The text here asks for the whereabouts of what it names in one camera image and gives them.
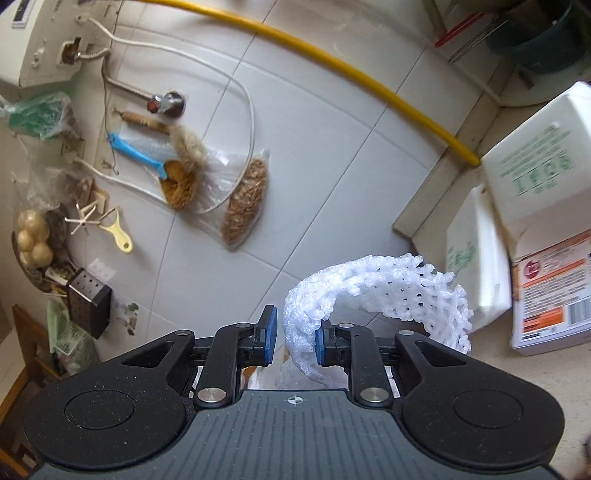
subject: coconut fiber brush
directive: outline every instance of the coconut fiber brush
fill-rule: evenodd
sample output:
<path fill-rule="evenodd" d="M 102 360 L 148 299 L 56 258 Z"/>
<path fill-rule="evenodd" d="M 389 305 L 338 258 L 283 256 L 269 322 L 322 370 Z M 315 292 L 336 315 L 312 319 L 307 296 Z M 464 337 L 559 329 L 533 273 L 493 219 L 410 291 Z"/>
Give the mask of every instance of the coconut fiber brush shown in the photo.
<path fill-rule="evenodd" d="M 170 136 L 170 143 L 186 170 L 203 170 L 207 159 L 207 150 L 201 139 L 188 127 L 167 125 L 157 120 L 134 112 L 117 112 L 130 124 L 142 125 L 155 132 Z"/>
<path fill-rule="evenodd" d="M 170 208 L 182 210 L 193 200 L 198 181 L 198 172 L 195 169 L 187 171 L 178 160 L 154 160 L 121 140 L 117 134 L 109 134 L 109 143 L 118 152 L 153 168 L 158 173 L 160 188 Z"/>

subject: white styrofoam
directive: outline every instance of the white styrofoam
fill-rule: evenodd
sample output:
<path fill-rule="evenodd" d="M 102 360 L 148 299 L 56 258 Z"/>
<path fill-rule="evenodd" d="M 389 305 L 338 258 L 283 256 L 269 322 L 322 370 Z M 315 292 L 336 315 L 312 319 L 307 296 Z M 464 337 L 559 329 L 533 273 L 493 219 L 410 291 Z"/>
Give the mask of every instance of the white styrofoam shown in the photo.
<path fill-rule="evenodd" d="M 473 188 L 447 228 L 446 271 L 452 285 L 466 290 L 474 312 L 472 331 L 511 308 L 511 270 L 490 195 L 484 185 Z"/>

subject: vegetable peeler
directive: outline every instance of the vegetable peeler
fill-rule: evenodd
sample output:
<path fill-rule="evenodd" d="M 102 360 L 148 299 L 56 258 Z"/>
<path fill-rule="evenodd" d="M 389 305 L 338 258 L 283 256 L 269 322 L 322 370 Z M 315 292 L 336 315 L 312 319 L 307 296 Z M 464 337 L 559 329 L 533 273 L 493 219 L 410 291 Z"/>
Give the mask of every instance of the vegetable peeler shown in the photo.
<path fill-rule="evenodd" d="M 125 233 L 124 230 L 121 228 L 121 224 L 119 223 L 119 208 L 114 207 L 113 209 L 115 210 L 115 221 L 113 222 L 113 224 L 109 226 L 104 226 L 99 223 L 98 227 L 113 235 L 115 237 L 115 243 L 117 244 L 117 247 L 119 247 L 119 250 L 121 250 L 124 254 L 129 254 L 134 249 L 134 243 L 131 241 L 131 237 L 127 233 Z"/>

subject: metal pipe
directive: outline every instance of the metal pipe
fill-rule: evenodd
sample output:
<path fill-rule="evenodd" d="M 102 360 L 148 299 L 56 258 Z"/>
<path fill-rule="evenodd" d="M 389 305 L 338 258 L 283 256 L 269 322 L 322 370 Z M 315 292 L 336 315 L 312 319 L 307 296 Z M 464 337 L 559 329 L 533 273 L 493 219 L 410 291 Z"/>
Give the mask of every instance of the metal pipe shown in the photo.
<path fill-rule="evenodd" d="M 146 100 L 147 102 L 149 102 L 153 95 L 151 93 L 148 92 L 144 92 L 143 90 L 133 87 L 131 85 L 128 85 L 127 83 L 124 82 L 120 82 L 119 80 L 115 80 L 111 77 L 109 77 L 109 74 L 107 72 L 107 61 L 109 60 L 109 56 L 105 56 L 105 58 L 103 59 L 103 65 L 100 69 L 100 72 L 103 76 L 103 80 L 105 81 L 105 83 L 113 86 L 113 87 L 117 87 L 121 90 L 124 90 L 128 93 L 131 93 L 132 95 L 135 95 L 143 100 Z"/>
<path fill-rule="evenodd" d="M 106 57 L 111 54 L 111 49 L 109 47 L 105 47 L 95 53 L 81 53 L 77 52 L 74 55 L 74 61 L 83 60 L 83 61 L 92 61 L 98 60 L 103 57 Z"/>

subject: tile grout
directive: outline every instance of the tile grout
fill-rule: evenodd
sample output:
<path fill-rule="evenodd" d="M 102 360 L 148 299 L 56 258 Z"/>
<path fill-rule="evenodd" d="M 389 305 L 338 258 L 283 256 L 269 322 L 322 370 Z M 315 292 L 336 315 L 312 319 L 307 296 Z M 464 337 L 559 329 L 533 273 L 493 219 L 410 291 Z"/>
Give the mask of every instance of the tile grout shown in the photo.
<path fill-rule="evenodd" d="M 410 153 L 409 151 L 405 150 L 404 148 L 402 148 L 400 145 L 394 143 L 393 141 L 391 141 L 388 137 L 386 137 L 382 132 L 380 132 L 379 130 L 372 130 L 372 133 L 375 133 L 376 135 L 379 135 L 382 140 L 386 141 L 387 143 L 389 143 L 391 146 L 393 146 L 394 148 L 398 148 L 399 150 L 402 150 L 404 153 L 406 153 L 406 155 L 408 155 L 410 158 L 412 158 L 419 167 L 423 168 L 427 174 L 429 174 L 429 172 L 431 171 L 431 169 L 435 166 L 431 166 L 431 167 L 427 167 L 426 165 L 424 165 L 417 157 L 415 157 L 412 153 Z"/>
<path fill-rule="evenodd" d="M 324 206 L 326 205 L 326 202 L 329 201 L 330 196 L 333 194 L 333 192 L 335 191 L 335 188 L 337 188 L 337 185 L 340 183 L 340 181 L 343 179 L 343 177 L 345 176 L 345 174 L 347 173 L 347 171 L 350 169 L 352 163 L 355 161 L 355 158 L 357 158 L 357 155 L 359 155 L 359 152 L 361 151 L 361 149 L 363 148 L 363 146 L 367 143 L 368 138 L 370 137 L 370 135 L 372 134 L 373 130 L 370 130 L 370 132 L 367 134 L 367 136 L 365 137 L 365 140 L 363 140 L 363 142 L 361 143 L 361 145 L 359 146 L 357 152 L 355 152 L 355 155 L 353 155 L 353 158 L 351 159 L 351 161 L 349 162 L 349 165 L 347 165 L 347 168 L 344 170 L 344 172 L 341 174 L 341 176 L 339 177 L 339 179 L 337 180 L 337 182 L 335 183 L 335 186 L 331 189 L 330 193 L 327 195 L 326 199 L 324 200 L 324 202 L 322 203 L 322 205 L 320 206 L 320 208 L 318 209 L 318 212 L 316 212 L 316 215 L 314 215 L 314 218 L 312 219 L 312 221 L 308 224 L 308 227 L 306 227 L 306 230 L 304 231 L 303 235 L 300 237 L 300 239 L 298 240 L 297 244 L 295 245 L 294 249 L 291 251 L 291 253 L 289 254 L 289 257 L 287 257 L 287 260 L 285 261 L 285 263 L 283 264 L 283 266 L 281 267 L 281 270 L 283 270 L 285 268 L 285 266 L 287 265 L 287 263 L 289 262 L 290 258 L 293 256 L 294 252 L 296 251 L 296 249 L 298 248 L 299 244 L 301 243 L 302 239 L 306 236 L 306 233 L 308 233 L 308 230 L 310 230 L 310 227 L 312 226 L 312 224 L 314 223 L 314 221 L 316 220 L 316 218 L 318 218 L 318 215 L 320 214 L 320 212 L 322 211 L 322 209 L 324 208 Z"/>
<path fill-rule="evenodd" d="M 158 267 L 158 273 L 156 275 L 156 285 L 154 286 L 154 292 L 152 293 L 152 301 L 150 302 L 150 310 L 148 311 L 148 324 L 146 325 L 146 335 L 143 340 L 144 343 L 148 338 L 148 329 L 150 328 L 150 323 L 152 323 L 152 308 L 154 307 L 154 299 L 156 298 L 156 290 L 158 289 L 158 283 L 160 281 L 160 272 L 162 272 L 162 266 L 164 265 L 164 258 L 166 257 L 166 250 L 168 248 L 168 242 L 170 241 L 170 236 L 173 233 L 174 222 L 176 221 L 176 219 L 177 219 L 177 212 L 174 212 L 173 221 L 170 223 L 170 230 L 168 231 L 168 235 L 166 237 L 166 243 L 164 244 L 162 259 L 160 260 L 160 266 Z"/>

